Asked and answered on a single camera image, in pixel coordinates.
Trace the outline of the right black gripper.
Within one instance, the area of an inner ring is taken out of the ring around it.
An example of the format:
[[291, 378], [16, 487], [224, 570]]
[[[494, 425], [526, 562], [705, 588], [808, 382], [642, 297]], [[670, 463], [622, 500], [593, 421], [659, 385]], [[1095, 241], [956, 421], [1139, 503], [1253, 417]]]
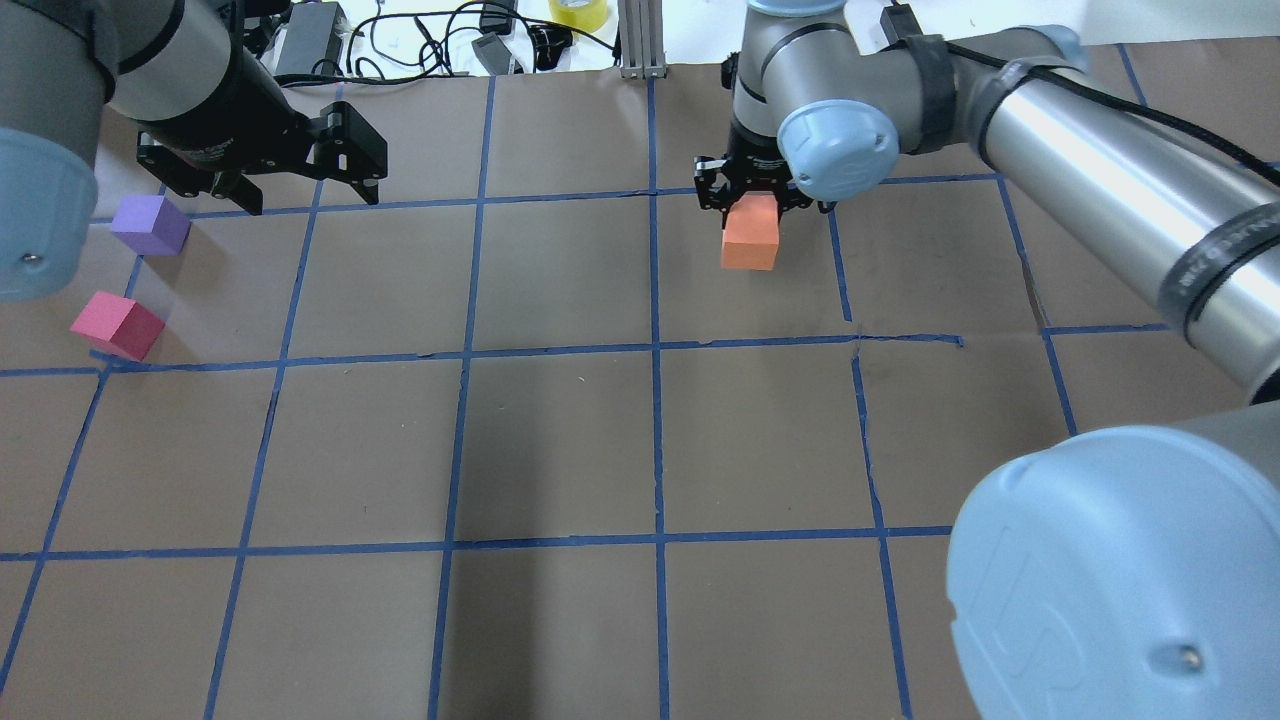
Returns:
[[822, 201], [801, 190], [774, 138], [731, 126], [727, 149], [718, 158], [694, 159], [694, 188], [699, 208], [727, 214], [749, 192], [773, 193], [778, 214], [815, 208], [831, 214], [837, 201]]

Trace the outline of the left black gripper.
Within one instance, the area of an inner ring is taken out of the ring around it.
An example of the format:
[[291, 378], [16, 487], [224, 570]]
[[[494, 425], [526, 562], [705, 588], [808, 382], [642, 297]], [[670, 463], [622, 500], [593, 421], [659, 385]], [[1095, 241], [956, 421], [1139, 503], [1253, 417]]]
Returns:
[[207, 192], [261, 217], [261, 188], [246, 176], [291, 173], [348, 186], [369, 206], [389, 176], [387, 140], [347, 101], [310, 119], [262, 63], [236, 50], [220, 83], [196, 108], [137, 123], [136, 161], [184, 196]]

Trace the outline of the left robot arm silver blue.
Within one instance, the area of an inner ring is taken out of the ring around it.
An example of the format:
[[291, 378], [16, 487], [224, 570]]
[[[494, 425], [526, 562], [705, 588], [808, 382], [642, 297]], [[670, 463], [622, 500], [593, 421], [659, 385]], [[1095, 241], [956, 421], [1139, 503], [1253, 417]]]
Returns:
[[379, 200], [383, 136], [348, 102], [297, 111], [244, 46], [287, 1], [5, 1], [1, 5], [1, 296], [74, 278], [97, 202], [104, 108], [134, 123], [138, 163], [170, 191], [262, 211], [255, 176], [291, 173]]

